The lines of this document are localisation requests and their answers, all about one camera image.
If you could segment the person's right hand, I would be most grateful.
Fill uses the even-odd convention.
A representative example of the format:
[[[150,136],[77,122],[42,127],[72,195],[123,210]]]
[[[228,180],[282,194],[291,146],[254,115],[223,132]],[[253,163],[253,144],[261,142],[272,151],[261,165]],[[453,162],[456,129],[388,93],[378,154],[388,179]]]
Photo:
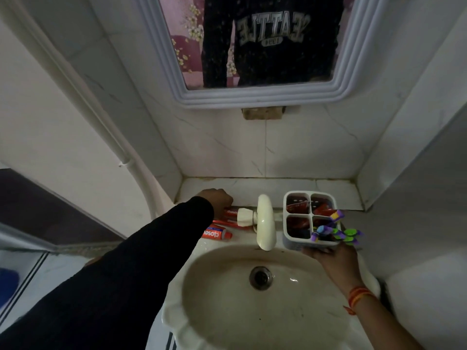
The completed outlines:
[[[332,249],[332,254],[313,259],[318,261],[344,296],[349,296],[354,288],[365,287],[359,271],[357,250],[353,246],[340,243]]]

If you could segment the white four-compartment toothbrush holder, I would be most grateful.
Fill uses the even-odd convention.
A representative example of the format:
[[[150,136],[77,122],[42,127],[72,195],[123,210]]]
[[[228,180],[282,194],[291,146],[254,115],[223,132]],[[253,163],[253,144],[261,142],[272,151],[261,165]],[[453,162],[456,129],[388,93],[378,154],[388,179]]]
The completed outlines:
[[[286,206],[294,201],[308,201],[310,213],[308,215],[288,213]],[[302,247],[320,249],[336,247],[339,241],[336,241],[333,235],[321,237],[316,242],[311,241],[313,228],[327,225],[329,222],[329,217],[312,214],[312,210],[323,203],[332,205],[336,210],[341,210],[338,208],[335,198],[327,193],[297,190],[285,194],[283,198],[283,245],[286,249],[299,251]],[[335,229],[342,230],[341,220],[337,222]]]

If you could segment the person's right forearm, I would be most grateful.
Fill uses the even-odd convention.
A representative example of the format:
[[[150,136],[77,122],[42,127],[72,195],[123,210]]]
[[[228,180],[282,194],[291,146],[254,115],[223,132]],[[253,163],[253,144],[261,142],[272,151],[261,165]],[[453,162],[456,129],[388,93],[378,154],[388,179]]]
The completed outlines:
[[[374,350],[424,350],[368,288],[354,288],[348,296],[348,306]]]

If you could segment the person's left forearm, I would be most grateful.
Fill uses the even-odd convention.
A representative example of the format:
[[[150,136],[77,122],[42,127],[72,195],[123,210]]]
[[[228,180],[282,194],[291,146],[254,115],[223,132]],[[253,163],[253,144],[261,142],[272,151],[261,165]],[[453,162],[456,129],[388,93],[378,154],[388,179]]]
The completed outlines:
[[[196,196],[83,267],[0,333],[0,350],[145,350],[168,285],[214,219]]]

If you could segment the purple blue toothbrush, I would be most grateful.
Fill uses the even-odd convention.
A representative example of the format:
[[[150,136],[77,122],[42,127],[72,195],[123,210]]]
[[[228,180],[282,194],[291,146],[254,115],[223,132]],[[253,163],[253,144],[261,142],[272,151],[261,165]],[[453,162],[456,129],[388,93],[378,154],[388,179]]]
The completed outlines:
[[[316,242],[321,237],[332,235],[334,233],[334,228],[326,225],[320,225],[317,228],[313,228],[311,233],[311,241]]]

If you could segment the thin red toothpaste tube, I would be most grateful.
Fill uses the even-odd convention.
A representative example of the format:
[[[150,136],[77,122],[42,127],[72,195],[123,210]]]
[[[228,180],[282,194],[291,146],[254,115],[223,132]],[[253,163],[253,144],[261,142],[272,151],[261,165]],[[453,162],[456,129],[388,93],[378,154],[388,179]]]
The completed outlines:
[[[236,221],[231,221],[231,220],[220,220],[220,219],[213,220],[213,224],[224,226],[225,228],[228,228],[228,229],[253,230],[252,226],[240,226],[237,224]]]

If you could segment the red toothpaste tube blue band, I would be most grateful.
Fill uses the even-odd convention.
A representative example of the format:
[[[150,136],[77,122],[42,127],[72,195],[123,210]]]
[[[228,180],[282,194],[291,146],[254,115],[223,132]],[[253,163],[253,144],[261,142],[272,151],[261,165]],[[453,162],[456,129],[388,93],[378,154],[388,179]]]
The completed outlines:
[[[206,228],[202,235],[203,239],[210,240],[231,240],[232,237],[233,234],[227,229],[213,226]]]

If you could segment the green purple toothbrush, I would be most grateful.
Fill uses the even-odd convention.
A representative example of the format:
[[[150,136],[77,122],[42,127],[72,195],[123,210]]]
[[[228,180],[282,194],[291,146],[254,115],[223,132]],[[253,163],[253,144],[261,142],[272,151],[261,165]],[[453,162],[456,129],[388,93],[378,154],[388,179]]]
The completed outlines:
[[[336,241],[341,241],[347,245],[356,246],[359,245],[358,237],[363,236],[363,233],[359,229],[334,229],[332,235]]]

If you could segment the white plastic tap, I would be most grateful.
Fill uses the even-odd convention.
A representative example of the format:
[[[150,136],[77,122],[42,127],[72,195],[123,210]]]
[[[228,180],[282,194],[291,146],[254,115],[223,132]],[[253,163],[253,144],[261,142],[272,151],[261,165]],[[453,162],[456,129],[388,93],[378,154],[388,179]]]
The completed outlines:
[[[238,208],[237,225],[239,227],[252,227],[256,232],[258,246],[269,252],[277,244],[276,217],[271,199],[266,194],[258,197],[257,209]]]

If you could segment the metal sink drain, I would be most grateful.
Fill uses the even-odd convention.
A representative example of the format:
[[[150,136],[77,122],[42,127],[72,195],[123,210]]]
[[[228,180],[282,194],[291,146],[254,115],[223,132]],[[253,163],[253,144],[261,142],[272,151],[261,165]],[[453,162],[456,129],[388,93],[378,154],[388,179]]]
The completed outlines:
[[[251,270],[248,279],[255,290],[266,291],[273,283],[273,274],[265,266],[256,266]]]

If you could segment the brown block under mirror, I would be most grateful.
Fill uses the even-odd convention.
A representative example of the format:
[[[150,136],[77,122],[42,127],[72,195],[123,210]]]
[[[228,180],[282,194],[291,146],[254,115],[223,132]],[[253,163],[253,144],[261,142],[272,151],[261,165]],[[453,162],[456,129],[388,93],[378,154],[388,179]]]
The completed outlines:
[[[286,108],[286,106],[242,108],[242,116],[247,121],[280,120]]]

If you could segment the dark brown door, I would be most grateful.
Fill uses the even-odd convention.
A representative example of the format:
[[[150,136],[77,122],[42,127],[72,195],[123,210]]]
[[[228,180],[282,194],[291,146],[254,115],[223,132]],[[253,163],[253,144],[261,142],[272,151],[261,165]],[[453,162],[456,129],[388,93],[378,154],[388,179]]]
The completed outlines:
[[[123,240],[10,168],[0,169],[0,223],[56,246]]]

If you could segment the blue object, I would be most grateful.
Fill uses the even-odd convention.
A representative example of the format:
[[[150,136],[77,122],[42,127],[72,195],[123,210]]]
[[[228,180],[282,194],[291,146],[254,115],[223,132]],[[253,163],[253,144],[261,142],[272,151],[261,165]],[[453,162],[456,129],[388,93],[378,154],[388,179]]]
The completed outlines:
[[[0,268],[0,308],[15,294],[20,281],[20,275],[17,271]]]

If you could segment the white framed wall mirror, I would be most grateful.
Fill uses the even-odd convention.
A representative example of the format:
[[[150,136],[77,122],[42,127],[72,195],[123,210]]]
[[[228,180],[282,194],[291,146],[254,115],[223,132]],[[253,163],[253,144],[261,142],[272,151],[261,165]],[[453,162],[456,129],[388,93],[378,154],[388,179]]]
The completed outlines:
[[[388,0],[132,0],[187,109],[325,104],[364,67]]]

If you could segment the white wall pipe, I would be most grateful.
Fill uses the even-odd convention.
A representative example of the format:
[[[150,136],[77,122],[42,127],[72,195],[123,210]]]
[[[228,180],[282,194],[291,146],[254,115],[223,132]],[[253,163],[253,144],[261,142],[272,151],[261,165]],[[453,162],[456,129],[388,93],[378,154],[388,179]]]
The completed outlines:
[[[152,219],[164,212],[164,190],[73,66],[52,45],[20,0],[0,0],[0,18],[64,92],[142,191]]]

